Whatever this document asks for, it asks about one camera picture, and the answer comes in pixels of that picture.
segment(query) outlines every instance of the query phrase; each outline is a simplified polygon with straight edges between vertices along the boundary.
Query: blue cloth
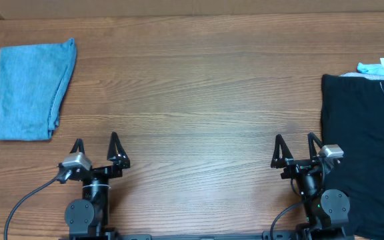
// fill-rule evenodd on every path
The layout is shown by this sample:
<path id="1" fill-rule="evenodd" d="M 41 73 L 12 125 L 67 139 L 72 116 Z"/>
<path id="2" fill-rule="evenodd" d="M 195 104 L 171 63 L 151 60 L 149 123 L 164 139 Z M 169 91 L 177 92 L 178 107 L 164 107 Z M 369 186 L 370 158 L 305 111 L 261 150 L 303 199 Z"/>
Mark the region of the blue cloth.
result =
<path id="1" fill-rule="evenodd" d="M 74 39 L 1 48 L 0 140 L 51 138 L 76 56 Z"/>
<path id="2" fill-rule="evenodd" d="M 358 72 L 384 76 L 384 68 L 381 64 L 362 64 L 358 63 Z"/>

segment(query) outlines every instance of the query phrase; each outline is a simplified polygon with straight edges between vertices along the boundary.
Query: folded blue cloth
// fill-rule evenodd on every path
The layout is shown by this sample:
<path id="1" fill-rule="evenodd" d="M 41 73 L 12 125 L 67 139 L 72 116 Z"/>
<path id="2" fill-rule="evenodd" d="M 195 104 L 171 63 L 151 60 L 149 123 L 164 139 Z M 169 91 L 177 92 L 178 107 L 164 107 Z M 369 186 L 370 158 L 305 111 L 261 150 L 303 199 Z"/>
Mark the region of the folded blue cloth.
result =
<path id="1" fill-rule="evenodd" d="M 76 56 L 74 39 L 1 48 L 0 140 L 51 138 Z"/>
<path id="2" fill-rule="evenodd" d="M 384 76 L 384 68 L 382 64 L 362 64 L 358 63 L 358 72 Z"/>

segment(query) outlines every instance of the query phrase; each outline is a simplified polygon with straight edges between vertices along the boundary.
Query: black cloth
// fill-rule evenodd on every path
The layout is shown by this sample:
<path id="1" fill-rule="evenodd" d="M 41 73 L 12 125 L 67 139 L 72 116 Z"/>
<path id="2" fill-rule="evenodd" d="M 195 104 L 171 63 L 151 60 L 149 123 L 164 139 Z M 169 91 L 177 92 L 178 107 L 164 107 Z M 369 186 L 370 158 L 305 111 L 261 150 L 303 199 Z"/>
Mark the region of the black cloth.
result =
<path id="1" fill-rule="evenodd" d="M 323 143 L 345 152 L 326 188 L 349 196 L 348 234 L 384 239 L 384 81 L 324 75 L 322 92 Z"/>

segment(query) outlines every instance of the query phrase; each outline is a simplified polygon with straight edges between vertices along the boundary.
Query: black garment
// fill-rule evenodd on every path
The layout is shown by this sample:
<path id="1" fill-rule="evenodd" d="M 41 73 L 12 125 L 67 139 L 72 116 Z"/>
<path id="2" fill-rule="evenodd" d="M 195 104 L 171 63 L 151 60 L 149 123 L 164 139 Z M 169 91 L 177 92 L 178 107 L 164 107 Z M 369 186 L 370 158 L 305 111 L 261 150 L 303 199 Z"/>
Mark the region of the black garment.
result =
<path id="1" fill-rule="evenodd" d="M 384 239 L 384 81 L 324 75 L 322 91 L 323 143 L 345 152 L 327 189 L 350 198 L 347 233 Z"/>

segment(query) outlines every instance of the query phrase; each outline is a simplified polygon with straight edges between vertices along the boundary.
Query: wooden tabletop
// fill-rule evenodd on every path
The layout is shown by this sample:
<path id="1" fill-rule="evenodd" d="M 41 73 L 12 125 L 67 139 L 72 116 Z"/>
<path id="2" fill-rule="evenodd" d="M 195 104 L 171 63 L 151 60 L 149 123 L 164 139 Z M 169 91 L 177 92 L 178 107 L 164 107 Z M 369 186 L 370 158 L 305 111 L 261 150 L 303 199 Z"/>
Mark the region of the wooden tabletop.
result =
<path id="1" fill-rule="evenodd" d="M 295 158 L 320 136 L 324 73 L 384 57 L 384 13 L 0 21 L 0 47 L 74 37 L 78 56 L 50 141 L 0 141 L 0 239 L 11 208 L 50 180 L 76 138 L 95 167 L 118 132 L 131 168 L 111 181 L 112 226 L 152 235 L 260 233 L 298 202 L 269 167 L 276 134 Z M 28 199 L 10 239 L 68 234 L 81 184 Z M 286 214 L 276 229 L 305 221 Z"/>

